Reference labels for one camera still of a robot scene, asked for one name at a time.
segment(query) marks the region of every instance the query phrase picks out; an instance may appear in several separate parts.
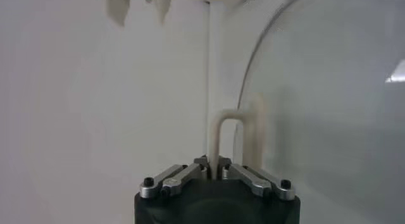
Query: black screw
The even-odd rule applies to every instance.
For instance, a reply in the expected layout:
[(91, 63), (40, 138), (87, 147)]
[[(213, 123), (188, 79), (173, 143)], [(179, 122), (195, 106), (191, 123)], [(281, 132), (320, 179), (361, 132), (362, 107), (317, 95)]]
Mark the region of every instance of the black screw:
[(160, 191), (160, 194), (164, 199), (167, 199), (170, 197), (170, 189), (168, 187), (163, 187), (162, 190)]
[(153, 184), (154, 184), (154, 180), (153, 180), (152, 177), (146, 177), (146, 178), (144, 179), (144, 186), (145, 186), (145, 187), (152, 187)]
[(291, 181), (290, 180), (282, 180), (281, 181), (281, 188), (282, 189), (291, 189)]

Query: white wall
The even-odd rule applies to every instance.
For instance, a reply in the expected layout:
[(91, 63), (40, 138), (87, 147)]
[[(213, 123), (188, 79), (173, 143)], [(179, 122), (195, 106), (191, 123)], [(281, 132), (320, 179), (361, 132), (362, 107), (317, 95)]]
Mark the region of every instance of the white wall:
[(0, 0), (0, 222), (133, 223), (142, 179), (205, 152), (208, 6)]

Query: white pipe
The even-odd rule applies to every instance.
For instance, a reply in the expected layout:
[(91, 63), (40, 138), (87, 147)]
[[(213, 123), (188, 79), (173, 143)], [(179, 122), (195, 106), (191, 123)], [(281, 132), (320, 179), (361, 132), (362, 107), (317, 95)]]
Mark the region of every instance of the white pipe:
[[(209, 167), (211, 168), (211, 177), (213, 180), (216, 180), (216, 170), (218, 167), (218, 159), (220, 154), (220, 134), (221, 134), (221, 126), (222, 123), (226, 119), (234, 119), (241, 121), (244, 126), (247, 122), (249, 115), (246, 112), (238, 111), (234, 109), (226, 109), (218, 113), (211, 126), (211, 134), (210, 134), (210, 143), (209, 143), (209, 152), (208, 152), (208, 163)], [(244, 148), (247, 146), (246, 141), (250, 139), (247, 135), (248, 132), (244, 128)]]

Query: transparent curved shield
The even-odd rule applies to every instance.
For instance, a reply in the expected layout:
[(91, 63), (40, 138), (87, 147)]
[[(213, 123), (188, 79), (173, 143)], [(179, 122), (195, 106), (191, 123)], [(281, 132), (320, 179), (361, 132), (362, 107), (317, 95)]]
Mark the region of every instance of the transparent curved shield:
[(295, 0), (254, 53), (240, 108), (257, 92), (263, 168), (292, 180), (301, 223), (405, 223), (405, 0)]

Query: silver linkage bar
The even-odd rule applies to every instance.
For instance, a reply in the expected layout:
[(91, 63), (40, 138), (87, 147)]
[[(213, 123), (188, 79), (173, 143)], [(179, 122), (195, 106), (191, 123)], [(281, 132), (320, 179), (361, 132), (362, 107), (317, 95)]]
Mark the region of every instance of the silver linkage bar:
[(182, 165), (173, 165), (166, 171), (160, 173), (154, 178), (145, 178), (144, 182), (139, 186), (139, 194), (142, 198), (153, 198), (160, 193), (163, 180), (172, 177), (183, 170)]
[(257, 175), (260, 178), (263, 178), (271, 183), (273, 186), (273, 191), (276, 193), (277, 197), (283, 201), (292, 201), (296, 197), (296, 190), (292, 186), (290, 180), (280, 180), (269, 173), (265, 172), (262, 169), (253, 170), (248, 168), (250, 172)]
[(231, 164), (228, 169), (227, 178), (243, 181), (251, 188), (252, 193), (257, 196), (268, 197), (271, 194), (271, 183), (269, 181), (257, 177), (241, 165)]
[(164, 198), (175, 196), (182, 193), (182, 187), (191, 179), (203, 179), (204, 169), (198, 163), (192, 163), (186, 169), (182, 170), (179, 174), (163, 181), (161, 195)]

